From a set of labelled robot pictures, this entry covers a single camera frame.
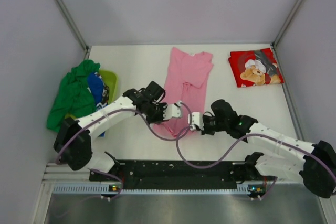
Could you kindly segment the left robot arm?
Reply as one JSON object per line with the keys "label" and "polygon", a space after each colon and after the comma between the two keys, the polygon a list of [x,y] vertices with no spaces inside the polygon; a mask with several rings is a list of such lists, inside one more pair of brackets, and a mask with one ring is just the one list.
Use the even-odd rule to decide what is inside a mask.
{"label": "left robot arm", "polygon": [[119,122],[137,114],[143,115],[148,124],[161,123],[166,103],[161,103],[165,90],[151,81],[146,88],[129,89],[111,104],[89,114],[73,119],[66,118],[54,142],[56,164],[67,164],[73,171],[82,168],[101,171],[107,180],[119,174],[116,161],[105,152],[93,150],[93,142],[102,133]]}

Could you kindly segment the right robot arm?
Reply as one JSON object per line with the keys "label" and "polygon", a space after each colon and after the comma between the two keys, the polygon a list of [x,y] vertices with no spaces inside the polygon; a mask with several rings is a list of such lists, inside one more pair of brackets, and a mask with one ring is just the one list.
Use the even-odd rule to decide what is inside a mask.
{"label": "right robot arm", "polygon": [[225,100],[211,105],[212,113],[192,116],[202,134],[226,132],[232,138],[272,152],[254,152],[245,159],[252,180],[273,176],[302,183],[321,198],[335,195],[335,150],[325,141],[310,143],[280,134],[256,119],[239,115]]}

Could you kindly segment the pink t shirt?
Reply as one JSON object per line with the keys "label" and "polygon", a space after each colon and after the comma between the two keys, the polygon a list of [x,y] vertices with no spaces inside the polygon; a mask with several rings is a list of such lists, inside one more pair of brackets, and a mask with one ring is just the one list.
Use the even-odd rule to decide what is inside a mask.
{"label": "pink t shirt", "polygon": [[164,84],[168,104],[182,101],[191,112],[204,112],[207,82],[213,55],[208,52],[188,54],[174,47]]}

